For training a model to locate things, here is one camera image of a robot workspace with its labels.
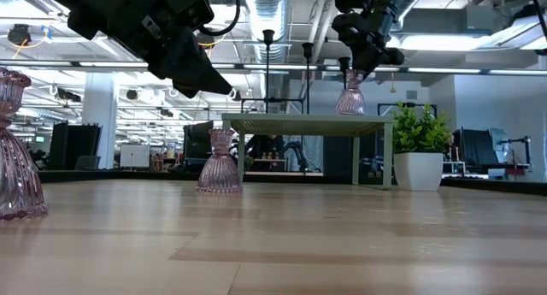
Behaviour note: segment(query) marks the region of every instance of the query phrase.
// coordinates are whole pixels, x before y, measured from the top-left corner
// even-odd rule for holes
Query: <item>green plant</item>
[[[255,160],[251,156],[245,156],[244,160],[244,168],[245,170],[249,170],[250,166],[255,163]]]
[[[446,115],[432,116],[431,107],[424,107],[422,117],[416,117],[415,109],[399,102],[399,112],[392,111],[393,150],[395,153],[426,152],[444,153],[450,145],[450,130]]]

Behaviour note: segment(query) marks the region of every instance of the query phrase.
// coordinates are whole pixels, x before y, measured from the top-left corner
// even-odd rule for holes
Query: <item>pink glass candlestick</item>
[[[203,166],[196,192],[237,193],[243,191],[238,168],[229,154],[233,133],[231,129],[209,129],[213,155]]]
[[[336,113],[341,115],[363,115],[365,98],[359,89],[364,72],[350,69],[346,77],[348,88],[344,89],[336,104]]]
[[[42,185],[25,146],[6,128],[31,85],[24,74],[0,68],[0,220],[47,213]]]

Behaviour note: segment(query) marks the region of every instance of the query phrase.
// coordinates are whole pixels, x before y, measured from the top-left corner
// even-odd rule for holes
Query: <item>ceiling light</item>
[[[23,115],[23,116],[31,116],[31,117],[39,117],[40,114],[34,110],[26,109],[26,108],[19,108],[19,111],[17,111],[17,115]]]
[[[391,40],[385,44],[387,48],[399,48],[401,46],[401,41],[399,38],[391,37]]]
[[[487,37],[487,39],[478,47],[500,47],[508,43],[513,38],[517,38],[520,35],[525,35],[526,32],[538,25],[537,17],[535,22],[533,22],[533,18],[534,17],[520,18],[516,20],[511,27],[503,29],[502,31],[492,34],[490,37]]]
[[[236,68],[235,64],[213,64],[214,69],[234,69]]]
[[[27,60],[2,60],[0,65],[3,66],[47,66],[47,67],[70,67],[72,66],[71,62],[64,61],[27,61]]]
[[[518,75],[518,76],[547,76],[547,70],[531,69],[492,69],[488,74],[493,75]]]
[[[478,74],[478,73],[480,73],[480,69],[468,69],[468,68],[409,68],[409,73]]]
[[[547,48],[547,40],[542,36],[541,38],[536,39],[530,44],[521,47],[522,50],[544,50]]]
[[[409,35],[403,39],[401,49],[469,51],[483,43],[483,38],[472,38],[465,35]]]
[[[399,68],[382,68],[382,67],[379,67],[379,68],[374,69],[374,72],[376,72],[376,73],[386,73],[386,72],[395,73],[395,72],[398,72],[398,71],[399,71]]]
[[[125,130],[125,131],[139,130],[138,127],[124,127],[124,126],[122,126],[122,127],[117,127],[117,129],[119,129],[119,130]]]
[[[80,62],[83,67],[95,68],[147,68],[146,62]]]
[[[14,133],[16,137],[34,137],[36,133]]]
[[[246,69],[266,69],[266,64],[245,64],[243,65]],[[281,70],[305,70],[307,67],[305,65],[290,65],[290,64],[270,64],[270,69],[281,69]],[[316,70],[316,65],[310,65],[309,70]]]

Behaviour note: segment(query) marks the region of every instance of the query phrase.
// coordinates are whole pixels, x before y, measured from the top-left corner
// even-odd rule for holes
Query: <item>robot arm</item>
[[[341,15],[332,22],[338,38],[350,47],[353,69],[365,77],[381,64],[401,65],[404,54],[397,48],[386,48],[391,25],[397,21],[402,0],[335,0]],[[362,9],[360,14],[353,9]]]
[[[204,25],[215,15],[208,0],[56,1],[71,10],[72,30],[87,39],[103,32],[144,59],[156,77],[172,79],[174,88],[187,97],[200,90],[219,94],[232,90],[193,33],[209,32]]]
[[[279,156],[283,157],[283,155],[289,150],[294,150],[294,155],[297,157],[298,166],[300,166],[300,171],[305,172],[308,171],[308,161],[306,160],[306,157],[304,157],[304,153],[302,151],[302,144],[300,144],[300,141],[292,141],[289,142],[285,147],[280,150]]]

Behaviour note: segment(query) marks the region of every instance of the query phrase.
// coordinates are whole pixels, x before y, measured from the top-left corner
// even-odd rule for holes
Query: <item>wooden table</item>
[[[359,138],[384,128],[383,187],[391,187],[393,156],[393,119],[364,115],[264,115],[222,114],[222,127],[239,133],[238,153],[245,149],[245,134],[289,136],[353,137],[353,175],[351,181],[359,184]],[[238,160],[239,178],[243,179],[244,160]]]

